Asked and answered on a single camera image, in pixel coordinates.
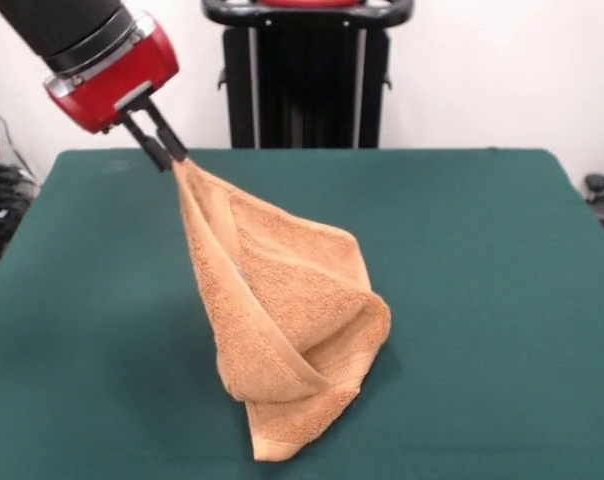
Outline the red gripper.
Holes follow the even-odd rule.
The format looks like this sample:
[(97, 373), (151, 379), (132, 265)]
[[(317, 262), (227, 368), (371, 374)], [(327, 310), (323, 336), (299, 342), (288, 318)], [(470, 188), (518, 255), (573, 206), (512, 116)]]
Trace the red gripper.
[[(137, 19), (113, 53), (68, 78), (53, 75), (44, 87), (54, 103), (90, 133), (110, 128), (120, 115), (126, 130), (163, 172), (186, 159), (186, 147), (150, 97), (143, 97), (141, 106), (122, 105), (135, 94), (158, 90), (178, 71), (176, 53), (162, 26), (154, 19)], [(154, 122), (155, 137), (144, 133), (133, 119), (132, 113), (139, 110)]]

